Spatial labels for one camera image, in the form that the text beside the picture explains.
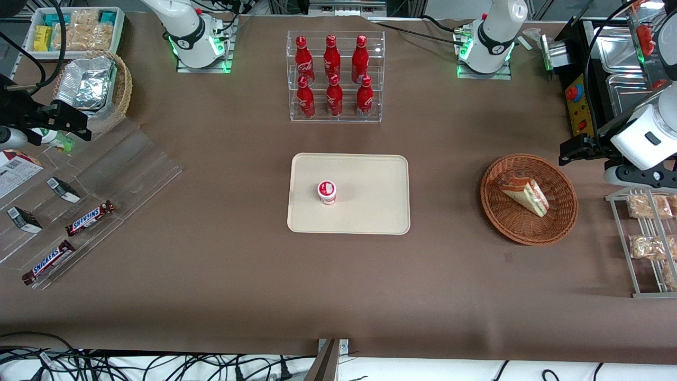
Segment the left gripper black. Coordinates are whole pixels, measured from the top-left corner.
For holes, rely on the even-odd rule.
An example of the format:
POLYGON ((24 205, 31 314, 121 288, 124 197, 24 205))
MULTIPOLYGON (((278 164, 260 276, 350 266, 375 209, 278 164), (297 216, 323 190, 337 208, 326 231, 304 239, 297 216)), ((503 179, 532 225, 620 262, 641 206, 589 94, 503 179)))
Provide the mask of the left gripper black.
POLYGON ((559 166, 573 161, 606 159, 604 166, 617 166, 617 149, 611 144, 611 137, 617 133, 616 123, 598 127, 595 121, 589 123, 591 133, 582 132, 560 144, 559 166))

